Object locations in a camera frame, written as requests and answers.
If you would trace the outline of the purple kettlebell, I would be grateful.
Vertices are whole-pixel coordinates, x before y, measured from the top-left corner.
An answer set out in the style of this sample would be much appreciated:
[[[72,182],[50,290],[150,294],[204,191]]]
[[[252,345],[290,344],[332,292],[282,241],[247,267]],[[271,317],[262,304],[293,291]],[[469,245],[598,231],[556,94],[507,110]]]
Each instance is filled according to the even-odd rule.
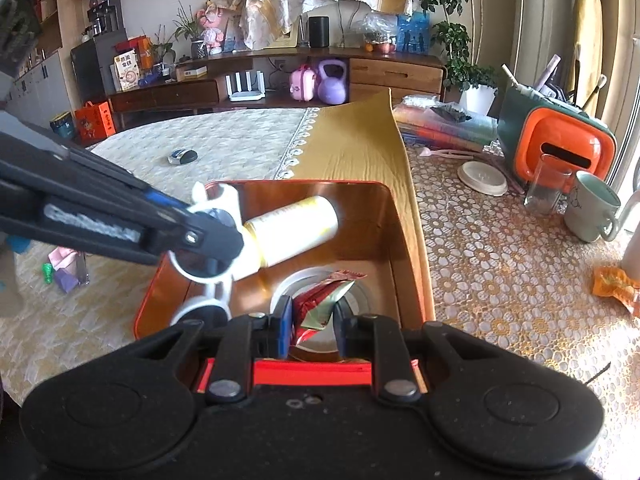
[[[341,76],[330,76],[328,67],[339,68]],[[318,99],[326,105],[342,105],[347,100],[346,76],[347,65],[341,60],[323,60],[318,65],[320,84],[318,85]]]

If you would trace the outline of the stack of colourful folders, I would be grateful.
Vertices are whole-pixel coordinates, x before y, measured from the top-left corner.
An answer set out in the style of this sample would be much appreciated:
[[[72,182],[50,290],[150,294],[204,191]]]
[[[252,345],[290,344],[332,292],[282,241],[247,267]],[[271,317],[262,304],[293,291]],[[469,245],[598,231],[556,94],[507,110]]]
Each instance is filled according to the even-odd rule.
[[[393,116],[402,134],[430,148],[481,152],[498,139],[495,118],[468,113],[450,104],[414,107],[401,103]]]

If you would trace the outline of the clear drinking glass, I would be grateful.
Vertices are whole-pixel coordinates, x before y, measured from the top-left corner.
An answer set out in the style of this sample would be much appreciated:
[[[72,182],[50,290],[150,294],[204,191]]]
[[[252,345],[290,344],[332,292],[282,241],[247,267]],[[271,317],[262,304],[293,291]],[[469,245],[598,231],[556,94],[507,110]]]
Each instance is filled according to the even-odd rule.
[[[572,175],[572,167],[564,160],[542,154],[525,196],[525,209],[535,216],[552,214]]]

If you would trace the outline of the small black silver gadget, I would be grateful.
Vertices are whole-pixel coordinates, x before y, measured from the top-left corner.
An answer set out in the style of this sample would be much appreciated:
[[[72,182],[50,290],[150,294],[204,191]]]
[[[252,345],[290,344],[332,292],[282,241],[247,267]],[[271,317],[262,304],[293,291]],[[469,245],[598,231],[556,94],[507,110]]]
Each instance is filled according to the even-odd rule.
[[[171,166],[183,166],[195,162],[198,153],[194,150],[175,150],[167,156],[167,161]]]

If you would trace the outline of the black mini fridge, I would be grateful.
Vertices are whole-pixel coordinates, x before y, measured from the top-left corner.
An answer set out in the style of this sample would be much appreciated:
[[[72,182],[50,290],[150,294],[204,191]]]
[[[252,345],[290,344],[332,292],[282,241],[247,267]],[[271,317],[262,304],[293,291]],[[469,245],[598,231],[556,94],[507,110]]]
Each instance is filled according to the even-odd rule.
[[[116,92],[111,65],[117,55],[115,47],[126,40],[124,30],[104,32],[70,51],[81,104],[105,101]]]

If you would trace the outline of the red snack packet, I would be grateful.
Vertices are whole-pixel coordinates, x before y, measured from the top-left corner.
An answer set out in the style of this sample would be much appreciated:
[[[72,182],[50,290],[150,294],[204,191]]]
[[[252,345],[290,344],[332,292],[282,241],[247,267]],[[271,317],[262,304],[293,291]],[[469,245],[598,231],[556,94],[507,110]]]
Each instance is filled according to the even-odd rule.
[[[349,270],[333,271],[327,278],[293,299],[293,325],[296,344],[310,339],[328,326],[334,306],[345,297],[356,281],[366,274]]]

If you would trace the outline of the purple eraser block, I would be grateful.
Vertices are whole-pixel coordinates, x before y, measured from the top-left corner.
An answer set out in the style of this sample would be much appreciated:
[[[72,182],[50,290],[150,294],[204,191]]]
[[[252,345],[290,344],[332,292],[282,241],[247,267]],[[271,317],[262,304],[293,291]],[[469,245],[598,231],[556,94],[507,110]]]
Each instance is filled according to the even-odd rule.
[[[58,269],[54,271],[53,278],[55,284],[64,292],[64,294],[69,294],[72,290],[74,290],[78,285],[79,281],[76,278],[76,275],[68,272],[66,269]]]

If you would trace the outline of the pale green mug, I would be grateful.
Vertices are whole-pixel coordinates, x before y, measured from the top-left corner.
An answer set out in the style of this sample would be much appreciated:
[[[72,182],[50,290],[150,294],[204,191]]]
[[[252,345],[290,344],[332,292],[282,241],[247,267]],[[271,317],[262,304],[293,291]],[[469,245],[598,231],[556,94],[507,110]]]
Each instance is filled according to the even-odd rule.
[[[585,170],[575,172],[563,217],[570,232],[585,243],[606,240],[615,235],[619,209],[620,199],[605,182]]]

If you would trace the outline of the blue tin bucket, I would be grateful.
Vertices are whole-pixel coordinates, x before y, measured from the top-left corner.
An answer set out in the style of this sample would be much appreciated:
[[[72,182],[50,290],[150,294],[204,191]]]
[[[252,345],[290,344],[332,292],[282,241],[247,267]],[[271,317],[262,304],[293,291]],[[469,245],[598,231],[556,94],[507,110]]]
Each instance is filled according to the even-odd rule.
[[[73,139],[76,136],[76,127],[71,112],[56,115],[50,120],[51,130],[63,139]]]

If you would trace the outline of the white round lid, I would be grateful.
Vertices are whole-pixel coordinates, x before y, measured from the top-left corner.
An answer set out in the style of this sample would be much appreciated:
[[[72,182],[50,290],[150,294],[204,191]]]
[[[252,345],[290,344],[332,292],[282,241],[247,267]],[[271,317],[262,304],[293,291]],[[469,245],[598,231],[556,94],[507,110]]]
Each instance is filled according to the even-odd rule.
[[[457,174],[462,183],[480,194],[500,197],[508,190],[503,173],[484,162],[469,160],[458,168]]]

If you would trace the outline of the orange green tissue box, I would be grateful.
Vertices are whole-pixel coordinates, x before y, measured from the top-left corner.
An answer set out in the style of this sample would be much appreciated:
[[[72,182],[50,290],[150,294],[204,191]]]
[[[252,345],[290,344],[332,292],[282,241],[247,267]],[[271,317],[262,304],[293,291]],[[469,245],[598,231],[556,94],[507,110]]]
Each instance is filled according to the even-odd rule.
[[[506,166],[522,182],[533,180],[544,155],[559,159],[571,170],[605,179],[617,148],[603,122],[526,86],[506,89],[497,136]]]

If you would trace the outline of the wooden tv cabinet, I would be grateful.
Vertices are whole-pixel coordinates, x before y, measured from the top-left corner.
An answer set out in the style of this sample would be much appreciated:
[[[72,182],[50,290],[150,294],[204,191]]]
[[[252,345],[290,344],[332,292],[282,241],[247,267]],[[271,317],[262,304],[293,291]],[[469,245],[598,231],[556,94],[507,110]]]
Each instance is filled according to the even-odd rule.
[[[176,65],[176,79],[157,82],[108,98],[119,128],[145,124],[164,116],[221,112],[233,107],[304,107],[290,95],[290,73],[299,66],[323,60],[346,64],[346,98],[360,101],[385,89],[392,102],[409,94],[445,95],[446,68],[434,56],[368,52],[363,48],[286,48],[216,54]],[[265,76],[266,96],[254,102],[233,102],[226,80],[236,73],[259,70]]]

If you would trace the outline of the orange gift bag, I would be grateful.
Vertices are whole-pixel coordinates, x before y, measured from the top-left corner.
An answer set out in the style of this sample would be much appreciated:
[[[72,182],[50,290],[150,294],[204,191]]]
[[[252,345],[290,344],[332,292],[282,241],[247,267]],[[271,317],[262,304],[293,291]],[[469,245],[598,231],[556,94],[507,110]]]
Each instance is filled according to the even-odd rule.
[[[116,133],[110,104],[91,101],[75,110],[76,125],[79,137],[84,142],[98,142]]]

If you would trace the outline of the pink toy suitcase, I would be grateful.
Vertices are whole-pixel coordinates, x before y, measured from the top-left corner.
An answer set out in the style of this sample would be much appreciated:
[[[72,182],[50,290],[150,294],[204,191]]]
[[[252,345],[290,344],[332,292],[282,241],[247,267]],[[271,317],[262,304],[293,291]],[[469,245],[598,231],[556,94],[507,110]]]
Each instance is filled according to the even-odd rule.
[[[299,66],[290,75],[290,95],[297,102],[310,102],[317,87],[317,73],[308,64]]]

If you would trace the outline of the white yellow cylindrical bottle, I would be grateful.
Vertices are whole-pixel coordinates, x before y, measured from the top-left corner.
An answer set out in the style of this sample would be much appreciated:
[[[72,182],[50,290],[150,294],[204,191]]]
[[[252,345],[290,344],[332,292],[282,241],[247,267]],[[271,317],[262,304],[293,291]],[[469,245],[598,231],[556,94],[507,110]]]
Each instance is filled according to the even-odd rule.
[[[240,229],[244,247],[232,264],[232,278],[242,280],[308,252],[332,240],[337,229],[334,206],[322,196],[311,196],[247,220]]]

